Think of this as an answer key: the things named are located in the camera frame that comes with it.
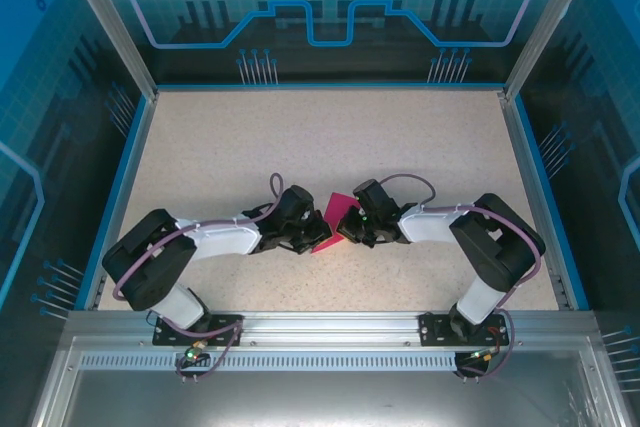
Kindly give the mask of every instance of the white arm segment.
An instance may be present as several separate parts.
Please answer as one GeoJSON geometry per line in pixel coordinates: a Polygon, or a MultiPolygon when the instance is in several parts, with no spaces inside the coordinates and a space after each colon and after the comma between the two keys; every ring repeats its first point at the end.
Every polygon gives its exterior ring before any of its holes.
{"type": "MultiPolygon", "coordinates": [[[[246,219],[244,215],[236,217],[246,219]]],[[[193,220],[178,219],[176,226],[181,229],[197,223],[193,220]]],[[[254,223],[243,225],[212,225],[187,232],[196,244],[194,260],[226,254],[250,254],[260,242],[260,232],[254,223]]],[[[181,329],[188,329],[204,315],[204,309],[193,293],[181,284],[173,286],[169,294],[151,307],[156,314],[166,317],[181,329]]]]}
{"type": "MultiPolygon", "coordinates": [[[[449,226],[467,211],[451,213],[423,212],[420,205],[409,209],[398,222],[400,230],[409,242],[457,242],[449,226]]],[[[493,312],[506,292],[499,292],[485,284],[480,277],[475,278],[467,292],[457,304],[458,312],[478,325],[493,312]]]]}
{"type": "Polygon", "coordinates": [[[398,226],[409,242],[452,242],[456,238],[451,233],[449,226],[454,220],[466,212],[450,212],[436,214],[423,212],[420,205],[407,210],[400,218],[398,226]]]}
{"type": "MultiPolygon", "coordinates": [[[[236,219],[246,219],[238,215],[236,219]]],[[[195,220],[178,219],[176,226],[181,229],[187,225],[197,223],[195,220]]],[[[191,257],[194,260],[216,255],[240,254],[246,255],[253,251],[260,242],[260,231],[254,223],[242,225],[211,225],[202,227],[185,234],[196,243],[197,250],[191,257]]]]}
{"type": "Polygon", "coordinates": [[[169,294],[150,310],[181,329],[188,329],[204,315],[204,308],[196,296],[182,284],[174,285],[169,294]]]}

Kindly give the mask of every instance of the cable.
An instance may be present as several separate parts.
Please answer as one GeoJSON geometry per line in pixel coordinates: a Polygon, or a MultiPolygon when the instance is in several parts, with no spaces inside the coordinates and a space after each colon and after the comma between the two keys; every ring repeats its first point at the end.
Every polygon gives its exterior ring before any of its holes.
{"type": "Polygon", "coordinates": [[[516,328],[513,322],[513,317],[511,317],[511,314],[505,309],[496,309],[496,312],[504,314],[504,316],[507,318],[507,321],[509,322],[509,330],[511,331],[510,332],[511,339],[509,342],[509,347],[507,348],[507,352],[504,354],[504,357],[491,372],[484,373],[479,369],[474,369],[473,367],[460,367],[460,370],[466,370],[474,374],[479,374],[479,376],[482,377],[483,379],[487,379],[490,377],[494,377],[496,374],[498,374],[498,372],[500,372],[506,365],[507,361],[509,360],[509,357],[511,357],[511,353],[513,352],[513,346],[516,343],[516,328]]]}
{"type": "Polygon", "coordinates": [[[206,372],[204,372],[204,373],[202,373],[200,375],[197,375],[197,376],[195,374],[193,376],[185,375],[185,373],[182,371],[182,366],[184,364],[186,356],[183,356],[183,357],[180,358],[180,360],[178,360],[178,363],[176,364],[176,373],[178,375],[180,375],[181,377],[183,377],[183,378],[195,377],[194,380],[203,379],[203,378],[208,377],[209,375],[213,374],[217,370],[217,368],[220,367],[220,365],[224,361],[225,357],[229,353],[229,350],[231,350],[231,346],[233,345],[233,343],[238,338],[238,335],[240,335],[240,331],[242,330],[242,321],[235,322],[230,327],[233,328],[234,326],[237,326],[237,328],[233,332],[233,335],[231,336],[231,340],[229,340],[229,343],[227,344],[227,346],[222,351],[222,354],[220,355],[220,357],[218,357],[218,360],[216,360],[216,363],[213,364],[213,366],[209,370],[207,370],[206,372]]]}
{"type": "Polygon", "coordinates": [[[162,317],[162,320],[164,321],[165,324],[167,324],[169,327],[171,327],[173,330],[175,330],[179,334],[182,334],[185,337],[191,337],[193,339],[210,339],[211,337],[215,337],[216,335],[229,332],[231,329],[235,329],[236,327],[242,327],[242,321],[239,320],[237,322],[234,322],[233,324],[229,324],[226,327],[222,327],[221,329],[218,329],[218,330],[211,330],[209,332],[191,332],[189,330],[181,329],[166,317],[162,317]]]}
{"type": "Polygon", "coordinates": [[[280,199],[282,198],[282,193],[284,192],[284,179],[282,178],[282,176],[279,173],[274,172],[273,174],[271,174],[271,177],[269,178],[269,186],[271,187],[271,192],[273,192],[273,194],[276,196],[276,200],[271,205],[271,207],[269,207],[267,209],[266,212],[264,212],[263,214],[259,215],[258,217],[254,217],[252,219],[215,219],[215,220],[206,220],[204,222],[198,222],[198,223],[195,223],[195,224],[187,225],[186,227],[178,229],[178,230],[176,230],[174,232],[171,232],[169,235],[167,235],[166,237],[163,237],[161,240],[159,240],[158,242],[153,244],[144,254],[142,254],[140,256],[140,258],[138,260],[136,260],[133,263],[133,265],[131,267],[129,267],[129,270],[127,270],[124,273],[124,275],[120,278],[120,280],[116,283],[116,286],[113,289],[113,298],[116,299],[116,300],[120,300],[120,301],[126,300],[124,298],[124,296],[121,294],[122,286],[127,283],[127,281],[131,278],[131,276],[133,274],[135,274],[136,271],[140,267],[142,267],[142,265],[155,252],[160,250],[163,246],[165,246],[166,244],[171,242],[176,237],[179,237],[182,234],[185,234],[187,232],[191,232],[192,230],[197,230],[200,227],[209,227],[211,225],[244,225],[244,224],[252,224],[254,222],[258,222],[260,220],[263,220],[263,219],[267,218],[276,209],[276,207],[278,206],[278,203],[280,202],[280,199]],[[279,187],[277,192],[276,192],[276,189],[275,189],[275,187],[273,185],[274,179],[278,179],[278,181],[280,182],[280,187],[279,187]]]}
{"type": "Polygon", "coordinates": [[[379,183],[380,183],[380,185],[382,185],[385,182],[387,182],[388,180],[397,179],[397,178],[400,178],[400,177],[406,177],[406,178],[409,178],[409,179],[419,180],[420,182],[425,184],[427,187],[429,187],[429,189],[431,189],[431,195],[429,197],[427,197],[425,200],[423,200],[422,202],[420,202],[420,205],[424,205],[424,204],[426,204],[428,202],[431,202],[433,199],[436,198],[436,188],[433,186],[433,184],[431,182],[429,182],[427,179],[425,179],[424,177],[420,177],[419,175],[416,175],[416,174],[393,174],[393,175],[390,175],[389,177],[385,177],[379,183]]]}
{"type": "Polygon", "coordinates": [[[516,284],[511,288],[511,290],[506,293],[506,295],[502,298],[502,300],[500,300],[500,302],[498,302],[497,307],[502,307],[507,302],[507,300],[509,300],[509,298],[513,295],[513,293],[518,287],[520,287],[525,282],[531,280],[540,271],[540,268],[542,267],[542,258],[540,256],[540,251],[538,250],[538,247],[536,246],[536,244],[533,242],[533,240],[531,240],[531,238],[525,233],[524,230],[522,230],[520,227],[515,225],[510,220],[505,219],[501,215],[496,214],[495,212],[492,212],[490,210],[483,209],[481,207],[476,207],[475,205],[461,204],[461,205],[448,206],[448,207],[426,207],[423,202],[422,204],[420,204],[420,207],[424,212],[433,212],[434,214],[448,214],[451,212],[467,210],[470,212],[476,212],[478,214],[486,215],[487,217],[493,220],[496,220],[502,225],[504,225],[505,227],[508,227],[509,229],[511,229],[531,249],[531,252],[533,253],[533,257],[535,259],[533,269],[531,269],[531,271],[528,274],[524,275],[518,282],[516,282],[516,284]]]}

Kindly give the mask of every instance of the metal pin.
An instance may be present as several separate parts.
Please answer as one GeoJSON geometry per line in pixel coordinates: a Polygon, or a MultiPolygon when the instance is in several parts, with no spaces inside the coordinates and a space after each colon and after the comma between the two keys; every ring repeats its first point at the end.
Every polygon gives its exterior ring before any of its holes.
{"type": "Polygon", "coordinates": [[[271,51],[269,49],[264,49],[262,52],[264,53],[264,56],[267,58],[267,70],[269,71],[269,80],[273,84],[273,77],[271,77],[271,62],[269,62],[269,52],[271,51]]]}
{"type": "Polygon", "coordinates": [[[633,357],[632,359],[624,359],[624,360],[616,360],[615,362],[611,362],[611,365],[613,364],[624,364],[626,362],[635,362],[640,360],[640,357],[633,357]]]}
{"type": "Polygon", "coordinates": [[[438,76],[438,83],[442,81],[442,74],[444,73],[444,68],[447,66],[448,63],[449,63],[449,59],[442,59],[442,68],[440,69],[440,75],[438,76]]]}
{"type": "Polygon", "coordinates": [[[433,66],[436,65],[438,59],[435,57],[431,59],[431,67],[429,67],[429,75],[427,75],[427,82],[431,82],[431,73],[433,72],[433,66]]]}
{"type": "Polygon", "coordinates": [[[65,264],[64,260],[62,260],[62,259],[58,259],[56,261],[56,264],[58,265],[58,267],[66,267],[67,269],[75,272],[76,274],[79,274],[81,277],[84,277],[84,274],[82,272],[80,272],[78,269],[74,269],[69,264],[65,264]]]}
{"type": "Polygon", "coordinates": [[[118,132],[120,132],[122,134],[123,137],[127,137],[127,133],[125,132],[124,128],[120,126],[120,123],[116,120],[115,116],[113,114],[111,114],[109,116],[109,120],[111,121],[111,123],[113,125],[116,126],[116,129],[118,129],[118,132]]]}
{"type": "Polygon", "coordinates": [[[549,153],[551,149],[553,149],[554,147],[557,147],[558,144],[562,145],[563,140],[564,140],[563,137],[556,135],[549,142],[547,142],[544,147],[540,149],[540,154],[544,157],[549,153]]]}
{"type": "Polygon", "coordinates": [[[615,352],[607,352],[607,354],[609,356],[612,356],[612,355],[626,354],[627,352],[631,352],[632,354],[638,355],[638,353],[640,353],[640,349],[638,349],[638,346],[636,344],[633,344],[629,349],[616,350],[615,352]]]}
{"type": "Polygon", "coordinates": [[[125,132],[129,132],[129,122],[124,118],[124,114],[119,113],[114,107],[107,105],[107,108],[111,112],[111,116],[118,122],[118,125],[120,125],[125,132]]]}
{"type": "Polygon", "coordinates": [[[42,300],[40,298],[38,298],[38,296],[36,294],[33,294],[30,298],[31,302],[33,302],[34,304],[36,302],[40,302],[41,304],[44,305],[48,305],[49,307],[54,307],[56,309],[60,309],[60,310],[64,310],[65,312],[69,312],[69,309],[65,309],[64,307],[60,307],[59,305],[56,304],[52,304],[51,302],[47,302],[46,300],[42,300]]]}
{"type": "Polygon", "coordinates": [[[605,334],[602,336],[603,339],[606,339],[607,337],[613,337],[614,335],[620,335],[620,334],[627,334],[627,335],[631,335],[631,326],[630,325],[625,325],[622,330],[618,330],[616,332],[611,332],[610,334],[605,334]]]}
{"type": "Polygon", "coordinates": [[[238,52],[240,52],[240,55],[242,56],[242,63],[244,64],[244,73],[247,74],[247,82],[249,82],[249,69],[247,67],[247,59],[244,55],[247,53],[247,51],[245,49],[240,49],[238,52]]]}
{"type": "Polygon", "coordinates": [[[46,269],[55,270],[55,271],[56,271],[56,272],[58,272],[59,274],[62,274],[62,275],[64,275],[65,277],[69,277],[71,280],[75,280],[75,281],[76,281],[76,282],[78,282],[78,283],[82,281],[82,279],[81,279],[81,278],[79,279],[79,278],[77,278],[75,275],[68,274],[68,273],[66,273],[64,270],[59,269],[59,268],[57,268],[57,267],[54,267],[53,265],[51,265],[51,262],[49,262],[48,260],[45,260],[45,261],[42,263],[42,266],[45,268],[45,270],[46,270],[46,269]]]}
{"type": "Polygon", "coordinates": [[[135,112],[136,110],[136,106],[133,105],[133,102],[131,102],[131,99],[129,98],[129,96],[127,95],[127,93],[124,90],[124,85],[118,85],[115,82],[111,82],[111,86],[114,87],[116,89],[116,91],[118,92],[118,94],[120,94],[120,97],[125,101],[125,103],[127,103],[129,105],[129,107],[131,108],[132,111],[135,112]]]}
{"type": "Polygon", "coordinates": [[[53,285],[47,281],[44,280],[44,277],[38,277],[38,280],[36,282],[38,285],[46,285],[47,287],[51,287],[52,289],[57,290],[58,292],[62,292],[63,294],[67,294],[70,295],[71,297],[73,297],[74,299],[76,298],[77,294],[73,294],[71,292],[69,292],[68,290],[64,290],[62,287],[58,287],[57,285],[53,285]]]}
{"type": "Polygon", "coordinates": [[[469,68],[469,64],[473,62],[473,59],[467,59],[464,62],[464,70],[462,71],[462,75],[460,76],[460,83],[464,82],[464,78],[467,75],[467,69],[469,68]]]}
{"type": "Polygon", "coordinates": [[[242,79],[242,85],[247,85],[247,82],[244,80],[244,72],[242,72],[242,59],[237,59],[236,64],[238,64],[238,70],[240,71],[240,78],[242,79]]]}
{"type": "Polygon", "coordinates": [[[453,69],[451,69],[451,77],[449,77],[449,83],[453,82],[453,75],[456,72],[456,69],[458,68],[459,64],[460,64],[460,59],[453,59],[453,63],[455,64],[453,66],[453,69]]]}
{"type": "Polygon", "coordinates": [[[622,370],[614,370],[614,374],[627,374],[629,372],[638,372],[640,367],[636,367],[635,369],[622,369],[622,370]]]}
{"type": "Polygon", "coordinates": [[[604,344],[605,347],[611,347],[612,345],[624,344],[625,342],[631,342],[632,340],[638,340],[639,337],[629,337],[628,339],[618,340],[617,342],[609,342],[608,344],[604,344]]]}
{"type": "Polygon", "coordinates": [[[562,154],[562,156],[560,156],[559,158],[556,158],[556,160],[553,161],[553,164],[547,169],[547,170],[553,170],[555,168],[556,165],[560,164],[560,162],[562,162],[563,160],[565,160],[567,158],[567,156],[576,148],[576,144],[571,144],[569,146],[569,148],[567,149],[567,151],[562,154]]]}
{"type": "Polygon", "coordinates": [[[260,67],[258,67],[260,65],[258,62],[258,49],[251,49],[251,53],[253,54],[253,59],[256,62],[256,69],[258,69],[258,83],[261,84],[262,79],[260,79],[260,67]]]}
{"type": "Polygon", "coordinates": [[[456,73],[456,82],[458,82],[458,77],[460,77],[460,72],[462,72],[462,66],[464,65],[464,60],[467,58],[467,54],[469,52],[471,52],[471,49],[469,47],[465,47],[464,49],[462,49],[463,55],[462,55],[462,60],[460,61],[460,65],[458,66],[458,72],[456,73]]]}
{"type": "Polygon", "coordinates": [[[558,174],[558,172],[560,172],[567,165],[569,165],[569,159],[564,159],[564,162],[562,162],[562,164],[549,175],[549,180],[553,179],[558,174]]]}
{"type": "Polygon", "coordinates": [[[53,312],[49,312],[46,307],[40,307],[40,315],[50,315],[51,317],[57,317],[62,320],[67,320],[63,315],[54,314],[53,312]]]}
{"type": "Polygon", "coordinates": [[[440,62],[442,61],[442,56],[444,55],[444,53],[447,51],[447,49],[445,49],[444,47],[440,49],[440,57],[438,57],[438,63],[436,64],[436,71],[434,72],[434,75],[438,75],[438,69],[440,68],[440,62]]]}
{"type": "Polygon", "coordinates": [[[65,304],[69,304],[71,307],[74,306],[74,303],[71,302],[70,300],[67,300],[63,297],[60,297],[59,295],[54,294],[53,292],[51,292],[50,290],[47,290],[47,293],[44,294],[44,297],[46,299],[55,299],[55,300],[59,300],[60,302],[64,302],[65,304]]]}
{"type": "Polygon", "coordinates": [[[542,146],[549,140],[551,139],[551,136],[558,132],[558,125],[557,124],[553,124],[553,127],[551,127],[551,130],[549,131],[549,133],[544,137],[544,139],[542,139],[540,141],[540,143],[538,144],[538,149],[542,148],[542,146]]]}
{"type": "Polygon", "coordinates": [[[116,99],[112,90],[109,91],[108,95],[113,103],[118,107],[118,112],[120,112],[128,122],[131,122],[133,120],[133,116],[131,115],[131,112],[129,112],[129,109],[119,99],[116,99]]]}
{"type": "Polygon", "coordinates": [[[553,164],[556,163],[556,160],[558,160],[558,157],[560,157],[562,154],[564,154],[567,151],[567,149],[565,149],[564,147],[561,147],[558,152],[556,152],[555,154],[553,154],[553,156],[550,159],[547,160],[543,160],[545,166],[544,168],[548,171],[549,167],[553,164]]]}
{"type": "Polygon", "coordinates": [[[451,66],[453,65],[453,58],[455,57],[455,55],[458,53],[458,48],[454,47],[453,49],[451,49],[451,58],[449,59],[448,62],[448,66],[447,66],[447,73],[444,74],[444,81],[447,81],[447,77],[449,76],[449,71],[451,70],[451,66]]]}
{"type": "Polygon", "coordinates": [[[73,290],[78,290],[78,291],[80,290],[80,289],[79,289],[78,287],[76,287],[75,285],[70,284],[70,283],[69,283],[69,282],[67,282],[66,280],[62,280],[62,279],[58,276],[58,274],[53,274],[53,275],[51,276],[51,280],[52,280],[53,282],[60,282],[61,284],[64,284],[64,285],[66,285],[67,287],[72,288],[73,290]]]}
{"type": "Polygon", "coordinates": [[[251,78],[253,79],[253,84],[257,85],[258,83],[256,82],[256,72],[255,72],[255,70],[253,70],[253,59],[247,60],[247,63],[249,64],[249,67],[251,68],[251,78]]]}
{"type": "Polygon", "coordinates": [[[549,148],[544,154],[542,154],[542,162],[548,162],[549,159],[555,154],[559,149],[561,149],[564,144],[563,142],[569,138],[569,134],[567,134],[563,139],[560,139],[555,147],[549,148]]]}
{"type": "Polygon", "coordinates": [[[267,81],[267,69],[264,66],[264,64],[266,64],[267,61],[264,59],[260,59],[260,66],[262,66],[262,75],[264,77],[264,85],[267,85],[269,82],[267,81]]]}
{"type": "Polygon", "coordinates": [[[278,85],[278,61],[271,59],[271,65],[273,65],[273,78],[276,79],[276,85],[278,85]]]}

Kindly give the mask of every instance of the blue border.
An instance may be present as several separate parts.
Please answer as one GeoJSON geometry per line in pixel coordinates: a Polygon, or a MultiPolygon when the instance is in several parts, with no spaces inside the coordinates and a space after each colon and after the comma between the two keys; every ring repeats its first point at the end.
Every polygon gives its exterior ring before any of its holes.
{"type": "Polygon", "coordinates": [[[571,288],[571,290],[573,291],[573,295],[576,299],[577,304],[576,307],[578,308],[578,310],[589,310],[589,301],[587,300],[587,296],[584,292],[582,281],[580,280],[580,274],[578,273],[578,267],[576,266],[576,261],[573,258],[573,253],[571,252],[571,247],[569,246],[569,239],[567,238],[567,233],[564,230],[564,225],[562,224],[562,219],[560,218],[560,212],[558,211],[558,205],[556,204],[556,199],[553,196],[549,178],[547,177],[547,173],[544,170],[544,164],[542,163],[542,157],[540,156],[540,151],[538,150],[538,144],[536,143],[536,139],[533,135],[533,129],[531,128],[531,123],[529,122],[529,116],[527,115],[527,112],[524,108],[524,103],[522,102],[520,94],[516,96],[515,104],[516,108],[518,109],[518,115],[520,116],[520,119],[522,121],[524,134],[527,138],[527,143],[529,144],[529,150],[531,150],[531,155],[533,157],[533,162],[535,164],[538,177],[540,178],[542,193],[544,195],[545,201],[547,202],[547,206],[549,207],[551,221],[553,222],[553,226],[555,227],[556,235],[558,237],[558,243],[560,244],[560,250],[562,251],[562,256],[564,257],[564,262],[567,266],[567,275],[569,276],[569,282],[571,285],[566,287],[571,288]]]}
{"type": "Polygon", "coordinates": [[[118,204],[118,201],[122,200],[121,196],[123,194],[128,194],[124,187],[125,173],[127,172],[129,165],[135,161],[135,159],[132,158],[133,147],[136,144],[142,119],[145,117],[148,107],[149,103],[147,102],[146,97],[141,96],[136,109],[136,114],[133,118],[133,122],[131,123],[129,136],[124,144],[122,157],[118,164],[118,170],[116,171],[116,175],[113,179],[113,184],[111,184],[111,192],[109,192],[109,198],[107,199],[107,205],[105,206],[104,213],[102,214],[102,220],[100,221],[100,227],[98,227],[96,240],[93,243],[93,248],[91,249],[91,255],[89,256],[89,262],[87,262],[87,269],[84,273],[82,284],[80,285],[80,291],[76,298],[76,310],[84,310],[85,308],[85,303],[91,293],[93,279],[100,267],[100,257],[102,255],[104,244],[107,241],[107,235],[109,234],[109,227],[114,216],[114,211],[116,210],[116,205],[118,204]]]}
{"type": "Polygon", "coordinates": [[[36,224],[38,223],[38,219],[40,218],[42,209],[44,208],[44,189],[42,188],[40,172],[38,172],[38,169],[36,167],[31,165],[31,162],[20,157],[4,142],[0,142],[0,152],[9,157],[13,162],[16,163],[18,167],[20,167],[23,172],[31,177],[31,180],[33,180],[33,187],[36,191],[36,198],[38,199],[36,206],[33,208],[33,212],[31,213],[31,217],[29,218],[29,223],[24,229],[22,239],[20,240],[20,244],[18,245],[18,249],[16,250],[16,253],[13,256],[13,260],[9,265],[7,275],[2,281],[2,287],[0,288],[0,310],[2,310],[4,302],[7,299],[7,295],[9,295],[11,284],[13,284],[13,280],[18,273],[18,268],[20,267],[22,258],[24,257],[27,247],[29,246],[29,241],[31,240],[33,231],[36,228],[36,224]]]}
{"type": "Polygon", "coordinates": [[[345,83],[306,83],[306,84],[159,84],[158,89],[164,91],[172,90],[304,90],[304,89],[344,89],[344,88],[367,88],[367,89],[388,89],[389,87],[398,87],[403,89],[430,88],[439,90],[446,88],[460,90],[502,90],[504,84],[501,82],[469,82],[460,83],[441,83],[433,82],[345,82],[345,83]]]}
{"type": "Polygon", "coordinates": [[[618,191],[618,205],[620,205],[620,209],[622,209],[622,215],[624,215],[624,220],[627,222],[627,226],[629,227],[629,231],[633,236],[633,240],[636,243],[636,247],[640,250],[640,230],[638,229],[638,224],[631,213],[631,209],[629,208],[629,204],[627,204],[627,191],[629,190],[629,179],[631,178],[631,174],[640,169],[640,155],[636,156],[633,160],[631,160],[627,166],[622,171],[622,179],[620,180],[620,190],[618,191]]]}

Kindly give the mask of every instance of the enclosure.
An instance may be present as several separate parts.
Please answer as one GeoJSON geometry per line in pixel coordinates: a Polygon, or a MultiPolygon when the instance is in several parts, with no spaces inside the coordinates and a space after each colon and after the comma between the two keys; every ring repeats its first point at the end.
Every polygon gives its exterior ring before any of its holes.
{"type": "Polygon", "coordinates": [[[0,8],[3,425],[637,425],[640,0],[0,8]],[[154,209],[272,202],[272,172],[323,213],[396,173],[428,205],[499,195],[546,244],[505,304],[504,370],[462,379],[472,346],[422,345],[419,316],[474,279],[458,245],[343,241],[189,264],[244,324],[183,385],[184,347],[155,345],[102,260],[154,209]]]}

